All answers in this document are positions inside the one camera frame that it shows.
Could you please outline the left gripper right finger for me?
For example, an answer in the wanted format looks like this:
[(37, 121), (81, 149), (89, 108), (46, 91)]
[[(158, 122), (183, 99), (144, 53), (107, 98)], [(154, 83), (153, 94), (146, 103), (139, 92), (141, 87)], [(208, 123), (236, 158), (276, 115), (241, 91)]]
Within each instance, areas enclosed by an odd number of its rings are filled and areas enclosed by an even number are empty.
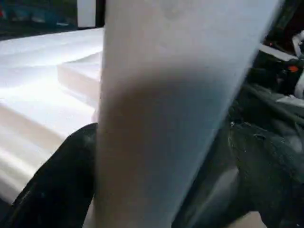
[(268, 228), (304, 226), (304, 156), (249, 123), (230, 126), (229, 145), (253, 210)]

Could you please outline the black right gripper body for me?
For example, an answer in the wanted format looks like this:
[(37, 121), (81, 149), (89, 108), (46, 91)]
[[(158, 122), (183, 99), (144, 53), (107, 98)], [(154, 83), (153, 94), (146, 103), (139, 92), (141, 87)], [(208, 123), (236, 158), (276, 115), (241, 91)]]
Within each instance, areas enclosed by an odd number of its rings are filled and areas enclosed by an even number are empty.
[(299, 59), (273, 47), (260, 45), (249, 70), (249, 82), (276, 93), (293, 95), (299, 80)]

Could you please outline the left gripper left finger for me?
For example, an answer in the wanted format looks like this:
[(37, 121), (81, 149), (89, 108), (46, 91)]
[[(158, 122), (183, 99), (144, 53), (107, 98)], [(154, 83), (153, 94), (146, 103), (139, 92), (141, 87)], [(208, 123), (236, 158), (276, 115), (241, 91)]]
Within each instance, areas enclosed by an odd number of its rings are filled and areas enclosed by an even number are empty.
[(81, 228), (95, 194), (97, 123), (69, 135), (36, 171), (2, 228)]

